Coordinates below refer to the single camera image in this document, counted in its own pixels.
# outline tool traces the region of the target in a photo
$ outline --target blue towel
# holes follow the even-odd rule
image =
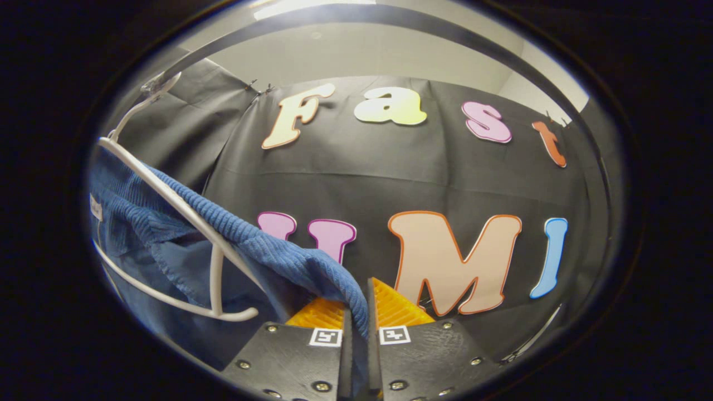
[[[113,154],[98,148],[88,171],[88,189],[102,207],[92,218],[92,236],[125,272],[174,298],[210,308],[212,244],[179,212]],[[258,309],[246,322],[224,322],[165,304],[121,280],[112,270],[124,302],[150,331],[166,335],[186,351],[222,370],[265,321],[284,323],[314,296],[346,303],[352,310],[354,392],[366,381],[368,332],[366,298],[352,275],[324,251],[304,249],[263,233],[164,173],[147,166],[181,196],[246,262],[263,293],[224,260],[222,303],[226,313]]]
[[[352,275],[324,251],[304,249],[263,233],[164,173],[147,167],[254,262],[252,267],[256,274],[276,273],[315,295],[346,303],[352,310],[356,331],[367,336],[369,316],[364,294]],[[103,209],[103,224],[108,234],[103,246],[109,256],[155,247],[196,233],[168,202],[106,149],[101,148],[96,155],[89,171],[89,184],[92,196]],[[169,279],[177,274],[171,271],[170,264],[163,269]],[[202,284],[181,282],[180,286],[188,293],[197,293],[207,287],[207,283],[205,287]]]

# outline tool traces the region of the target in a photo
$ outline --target white ceiling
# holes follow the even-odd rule
[[[449,20],[528,60],[548,75],[578,109],[588,96],[554,61],[510,29],[450,0],[376,0]],[[254,13],[275,1],[234,7],[199,27],[179,46],[193,51],[255,22]],[[288,29],[232,46],[210,57],[258,90],[333,76],[392,75],[456,83],[499,94],[557,121],[570,119],[542,91],[503,64],[435,36],[377,24],[320,24]]]

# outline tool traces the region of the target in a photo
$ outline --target blue letter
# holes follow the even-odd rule
[[[551,218],[545,222],[547,234],[547,255],[545,267],[542,269],[540,282],[533,288],[530,298],[539,298],[549,293],[557,285],[557,270],[560,268],[562,248],[565,245],[567,221],[564,218]]]

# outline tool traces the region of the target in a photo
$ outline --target white clothes hanger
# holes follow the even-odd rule
[[[156,191],[162,198],[174,207],[186,220],[188,220],[191,225],[196,227],[205,237],[212,243],[212,252],[210,254],[210,309],[202,308],[200,306],[191,305],[190,303],[178,300],[174,297],[170,297],[164,293],[161,293],[150,286],[136,280],[129,274],[121,270],[101,249],[99,244],[94,241],[94,247],[101,258],[106,262],[106,264],[114,270],[119,276],[126,280],[129,284],[136,287],[137,289],[143,291],[147,295],[160,300],[169,305],[175,306],[179,309],[186,310],[188,312],[195,313],[197,315],[206,316],[209,318],[214,318],[218,320],[225,320],[228,322],[242,322],[249,320],[257,316],[257,309],[248,308],[238,313],[223,313],[222,311],[222,263],[223,257],[226,257],[233,264],[237,266],[240,271],[242,271],[252,282],[254,282],[257,287],[265,291],[265,289],[260,285],[260,282],[252,274],[252,271],[247,267],[244,260],[237,254],[235,249],[230,246],[230,244],[220,235],[210,224],[208,224],[203,217],[201,217],[193,208],[191,208],[183,198],[181,198],[173,189],[171,189],[166,183],[161,181],[154,173],[151,172],[146,166],[143,165],[136,157],[134,157],[129,151],[127,151],[122,145],[117,143],[119,134],[123,130],[124,126],[128,120],[137,112],[148,107],[150,104],[156,102],[164,93],[168,92],[173,85],[180,78],[180,73],[177,73],[166,81],[160,88],[149,88],[148,85],[142,87],[143,91],[147,91],[150,95],[146,100],[132,107],[124,117],[122,117],[116,129],[112,130],[106,138],[99,138],[98,145],[106,150],[110,151],[114,156],[118,157],[119,160],[124,162],[134,173],[136,173],[142,180],[144,180],[154,191]],[[149,81],[150,83],[157,82],[156,78]]]

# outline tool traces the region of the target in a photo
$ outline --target letter m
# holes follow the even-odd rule
[[[401,240],[396,291],[415,305],[424,283],[438,316],[450,312],[474,284],[458,311],[464,315],[500,305],[508,277],[520,218],[495,215],[483,227],[476,244],[463,259],[451,226],[440,213],[411,211],[394,215],[389,230]]]

